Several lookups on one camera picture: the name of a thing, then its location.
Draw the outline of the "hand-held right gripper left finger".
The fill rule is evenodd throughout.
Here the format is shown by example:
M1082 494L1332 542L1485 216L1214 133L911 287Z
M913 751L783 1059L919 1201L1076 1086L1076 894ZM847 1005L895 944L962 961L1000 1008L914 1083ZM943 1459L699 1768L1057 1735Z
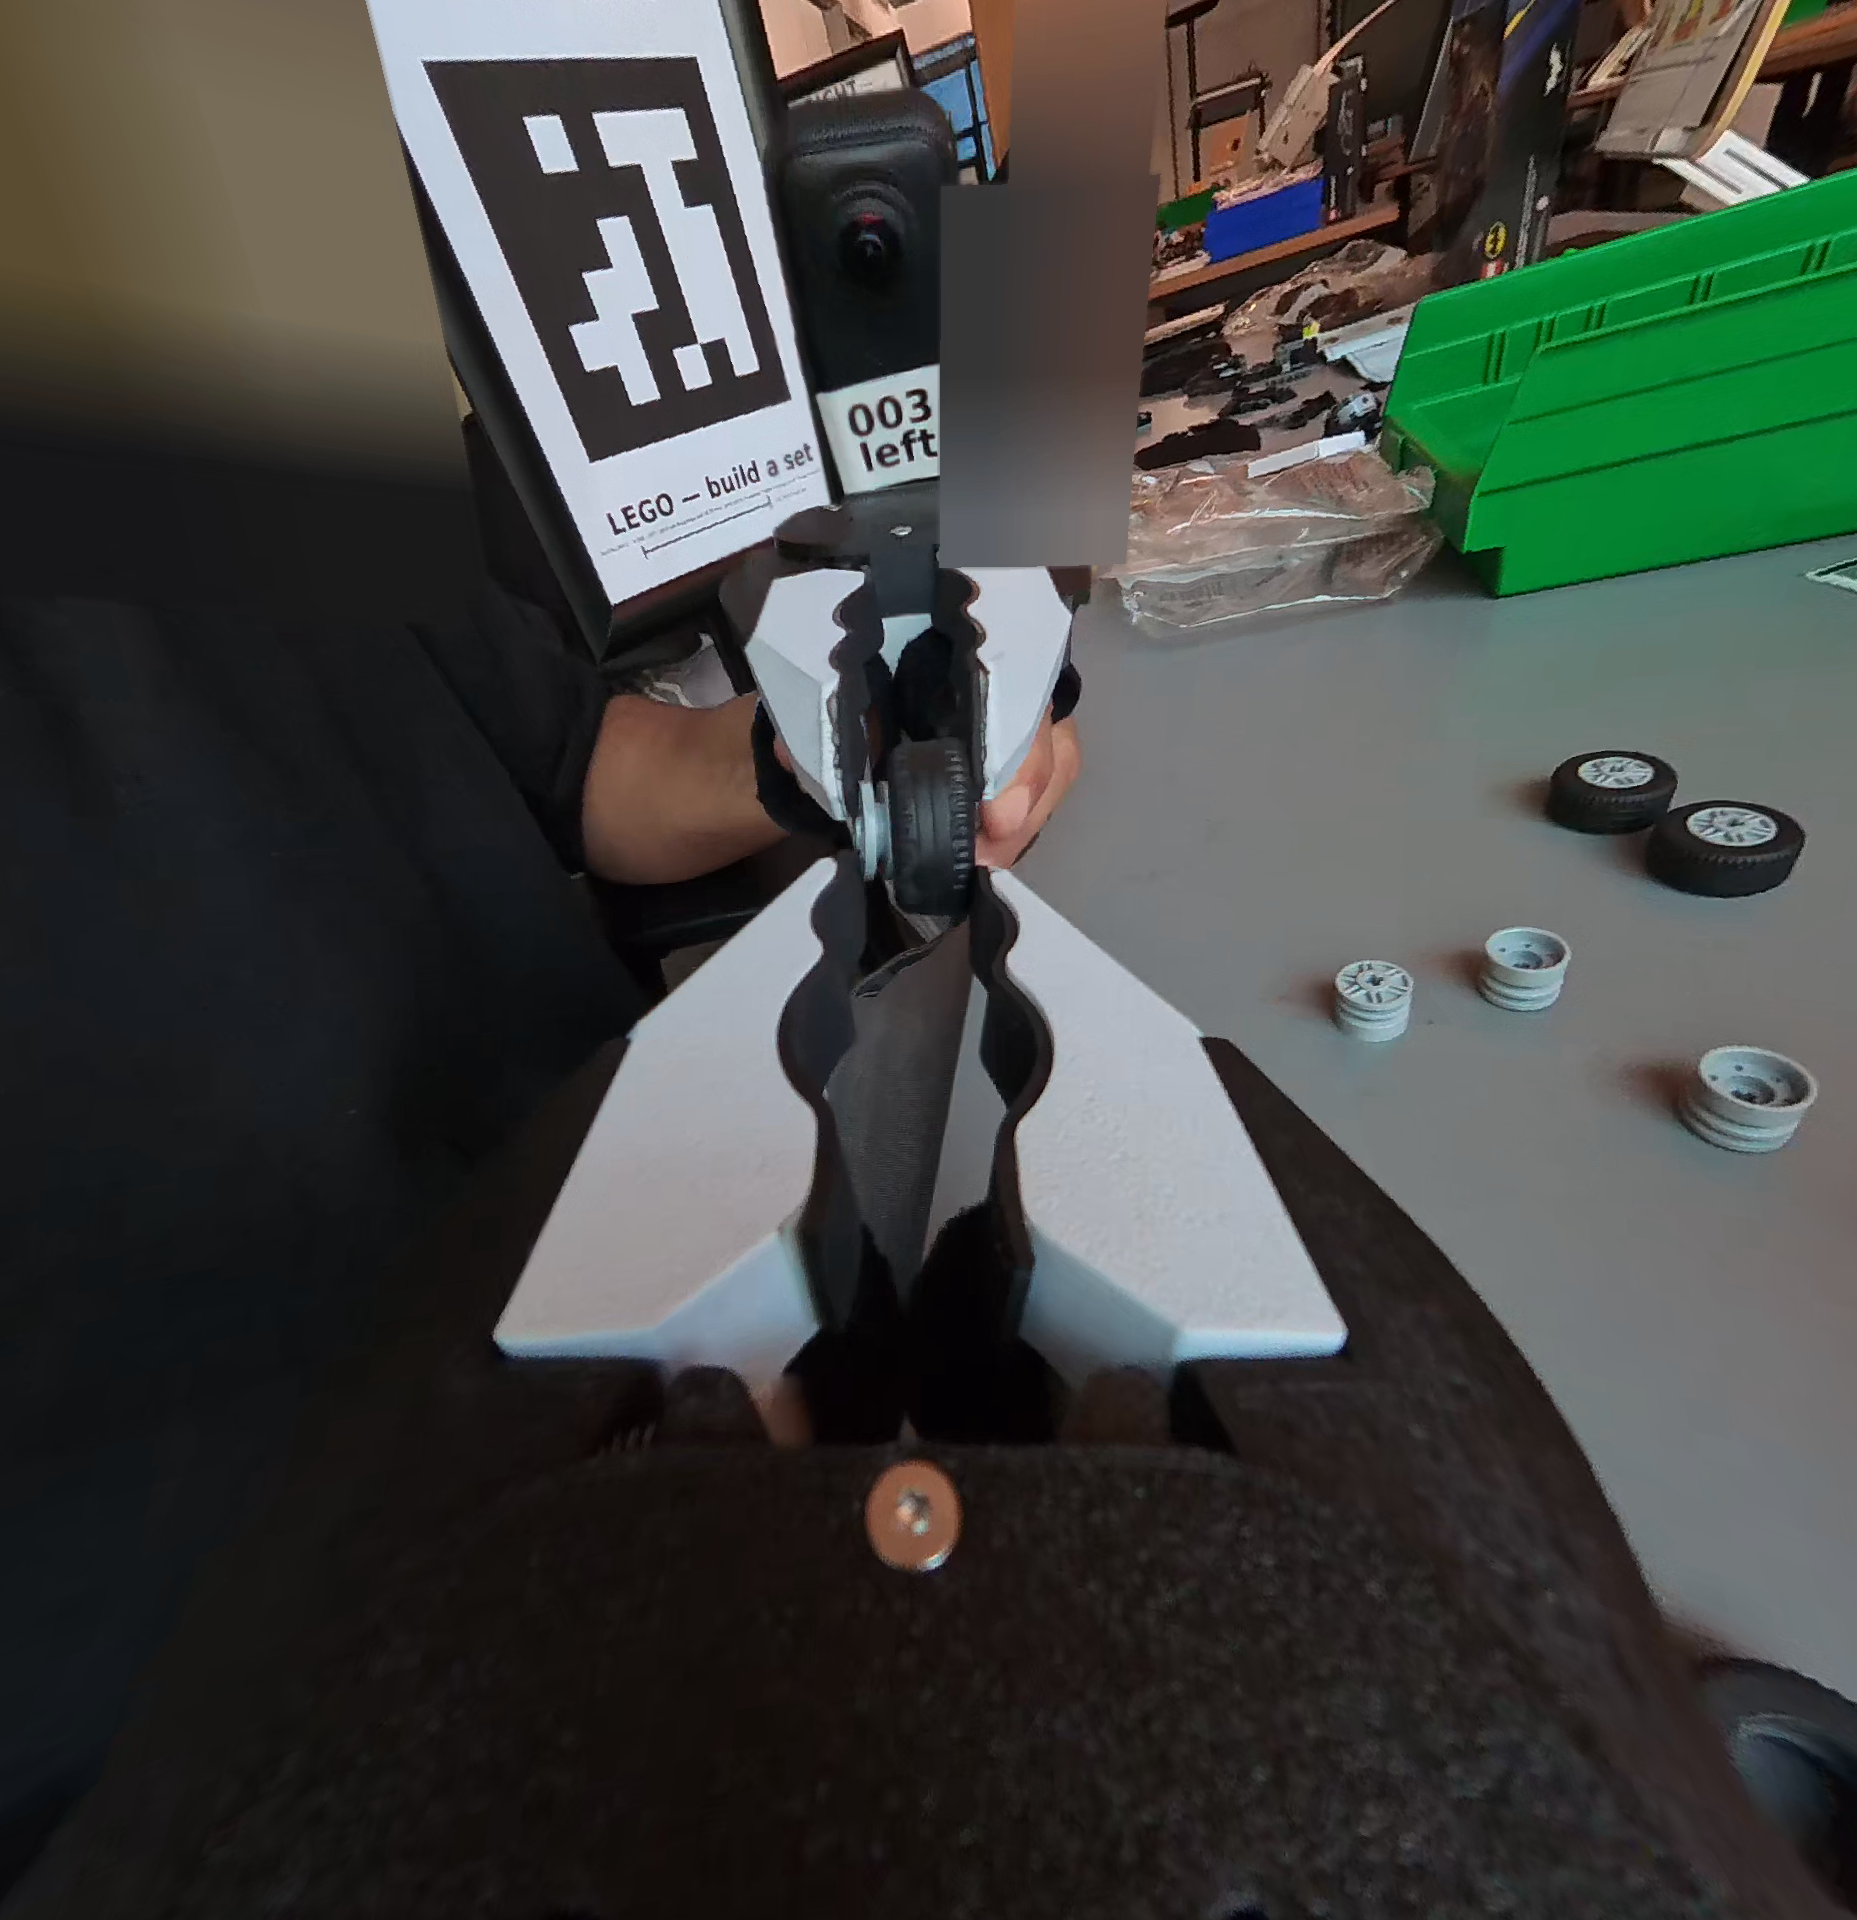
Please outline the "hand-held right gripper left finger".
M860 861L814 861L629 1035L493 1328L513 1358L783 1373L883 1325L829 1104L855 1040Z

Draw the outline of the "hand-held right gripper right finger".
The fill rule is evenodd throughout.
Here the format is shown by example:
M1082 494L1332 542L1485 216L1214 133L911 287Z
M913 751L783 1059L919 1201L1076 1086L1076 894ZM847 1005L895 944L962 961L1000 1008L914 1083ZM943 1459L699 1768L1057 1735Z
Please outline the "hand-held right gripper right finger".
M967 914L999 1306L1057 1373L1343 1349L1346 1323L1203 1032L1007 873Z

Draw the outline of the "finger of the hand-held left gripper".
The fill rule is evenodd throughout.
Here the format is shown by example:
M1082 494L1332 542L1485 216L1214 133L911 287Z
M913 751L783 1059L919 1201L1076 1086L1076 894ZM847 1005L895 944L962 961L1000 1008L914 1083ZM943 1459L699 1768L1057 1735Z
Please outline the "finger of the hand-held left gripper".
M982 801L994 801L1033 751L1068 666L1072 620L1050 571L937 573L955 740Z
M783 575L744 643L797 792L844 829L886 829L876 690L883 628L867 575Z

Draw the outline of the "black rubber lego tyre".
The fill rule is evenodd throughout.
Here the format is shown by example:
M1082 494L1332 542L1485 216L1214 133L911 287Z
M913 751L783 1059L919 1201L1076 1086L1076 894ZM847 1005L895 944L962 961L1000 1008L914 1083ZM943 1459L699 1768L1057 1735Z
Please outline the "black rubber lego tyre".
M1793 1669L1707 1659L1699 1693L1753 1805L1857 1916L1857 1704Z
M965 916L977 869L977 797L955 739L904 740L891 751L886 809L888 883L918 916Z

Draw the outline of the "person's left forearm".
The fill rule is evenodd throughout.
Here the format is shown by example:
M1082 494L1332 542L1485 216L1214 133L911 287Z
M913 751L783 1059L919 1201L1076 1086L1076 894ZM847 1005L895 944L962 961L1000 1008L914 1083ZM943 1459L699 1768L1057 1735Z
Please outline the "person's left forearm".
M584 873L668 885L776 847L787 829L757 795L754 724L754 695L718 708L613 695L582 784Z

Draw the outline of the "pile of dark lego parts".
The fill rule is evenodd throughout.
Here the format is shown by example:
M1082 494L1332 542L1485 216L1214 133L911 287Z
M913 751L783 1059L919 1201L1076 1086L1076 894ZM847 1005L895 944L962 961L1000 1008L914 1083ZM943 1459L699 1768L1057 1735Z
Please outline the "pile of dark lego parts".
M1372 441L1387 385L1327 357L1291 328L1188 331L1142 356L1134 467L1264 460L1349 434Z

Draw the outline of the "assembled black lego wheel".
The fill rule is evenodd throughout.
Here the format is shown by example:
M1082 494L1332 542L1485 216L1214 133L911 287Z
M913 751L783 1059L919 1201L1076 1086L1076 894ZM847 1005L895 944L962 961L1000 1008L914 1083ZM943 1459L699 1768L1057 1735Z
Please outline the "assembled black lego wheel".
M1803 829L1780 809L1695 801L1649 829L1644 869L1689 898L1750 900L1783 885L1802 852Z
M1660 755L1570 755L1547 777L1543 813L1576 834L1628 836L1653 829L1676 794L1677 772Z

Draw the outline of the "tall black lego box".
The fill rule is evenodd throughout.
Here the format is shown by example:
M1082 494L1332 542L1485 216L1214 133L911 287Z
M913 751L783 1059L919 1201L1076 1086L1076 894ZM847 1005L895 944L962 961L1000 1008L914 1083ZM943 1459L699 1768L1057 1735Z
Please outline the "tall black lego box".
M1562 165L1577 2L1463 2L1444 54L1433 287L1511 275L1545 244Z

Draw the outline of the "person's left hand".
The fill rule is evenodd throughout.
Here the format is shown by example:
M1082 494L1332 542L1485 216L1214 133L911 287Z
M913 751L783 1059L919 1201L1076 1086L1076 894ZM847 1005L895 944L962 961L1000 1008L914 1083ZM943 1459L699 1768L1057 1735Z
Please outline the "person's left hand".
M1019 864L1078 775L1078 722L1046 718L1013 780L977 810L975 861L997 870Z

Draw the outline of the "wooden workbench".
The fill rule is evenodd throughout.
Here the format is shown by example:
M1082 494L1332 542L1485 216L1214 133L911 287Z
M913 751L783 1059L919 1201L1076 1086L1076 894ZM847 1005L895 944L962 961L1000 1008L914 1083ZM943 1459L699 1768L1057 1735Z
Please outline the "wooden workbench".
M1174 313L1188 305L1224 301L1227 293L1208 291L1214 286L1268 286L1281 271L1289 271L1293 262L1334 251L1358 239L1395 231L1402 219L1404 206L1400 201L1375 201L1341 223L1314 228L1229 259L1204 259L1165 270L1149 280L1149 309Z

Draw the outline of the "person's black shirt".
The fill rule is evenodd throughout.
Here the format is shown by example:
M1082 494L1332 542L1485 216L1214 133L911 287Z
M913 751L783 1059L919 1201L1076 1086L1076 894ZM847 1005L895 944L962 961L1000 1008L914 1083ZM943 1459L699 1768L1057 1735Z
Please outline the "person's black shirt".
M604 688L462 444L0 421L0 1903L387 1265L641 1005Z

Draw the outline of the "small blue storage bin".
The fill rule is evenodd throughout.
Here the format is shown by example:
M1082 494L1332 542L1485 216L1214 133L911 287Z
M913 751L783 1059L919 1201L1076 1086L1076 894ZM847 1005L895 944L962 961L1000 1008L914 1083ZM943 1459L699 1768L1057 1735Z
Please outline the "small blue storage bin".
M1251 178L1217 189L1206 209L1203 247L1227 260L1307 236L1324 225L1320 168Z

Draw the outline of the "green plastic storage bin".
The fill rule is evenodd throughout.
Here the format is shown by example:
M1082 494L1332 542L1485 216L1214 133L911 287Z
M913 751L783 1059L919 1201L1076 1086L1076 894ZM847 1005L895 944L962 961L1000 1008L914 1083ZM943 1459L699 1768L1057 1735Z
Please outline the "green plastic storage bin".
M1477 474L1526 376L1780 286L1857 270L1857 168L1419 301L1384 410L1395 467Z
M1857 318L1763 301L1541 347L1404 403L1445 542L1497 596L1857 534Z

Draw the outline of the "white stand base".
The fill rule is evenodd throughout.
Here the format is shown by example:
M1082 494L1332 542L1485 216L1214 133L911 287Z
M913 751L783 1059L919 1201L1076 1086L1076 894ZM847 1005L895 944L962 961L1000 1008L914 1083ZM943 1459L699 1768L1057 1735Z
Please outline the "white stand base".
M1733 131L1719 133L1707 152L1660 160L1685 184L1685 198L1707 206L1742 206L1806 184L1789 163Z

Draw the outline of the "wooden clipboard stand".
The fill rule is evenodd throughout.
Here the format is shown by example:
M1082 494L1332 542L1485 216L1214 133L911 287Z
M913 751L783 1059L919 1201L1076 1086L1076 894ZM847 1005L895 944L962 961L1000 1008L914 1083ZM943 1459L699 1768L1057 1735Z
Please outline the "wooden clipboard stand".
M1621 92L1594 139L1616 161L1708 152L1753 89L1789 2L1655 2Z

